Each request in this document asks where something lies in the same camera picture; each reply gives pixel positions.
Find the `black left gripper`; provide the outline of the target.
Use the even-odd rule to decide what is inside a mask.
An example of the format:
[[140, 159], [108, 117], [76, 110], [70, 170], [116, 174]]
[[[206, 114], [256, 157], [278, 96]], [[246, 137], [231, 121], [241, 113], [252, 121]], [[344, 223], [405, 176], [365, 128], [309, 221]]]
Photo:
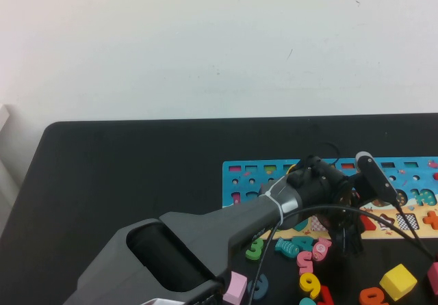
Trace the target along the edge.
[[344, 207], [357, 207], [359, 203], [355, 187], [350, 181], [341, 180], [338, 184], [332, 184], [327, 178], [320, 178], [323, 186], [324, 208], [320, 210], [320, 223], [328, 230], [334, 231], [333, 241], [341, 254], [347, 254], [348, 243], [346, 230], [349, 229], [350, 251], [360, 254], [363, 251], [361, 231], [357, 226], [352, 226], [357, 214], [345, 209], [330, 209], [328, 205], [340, 205]]

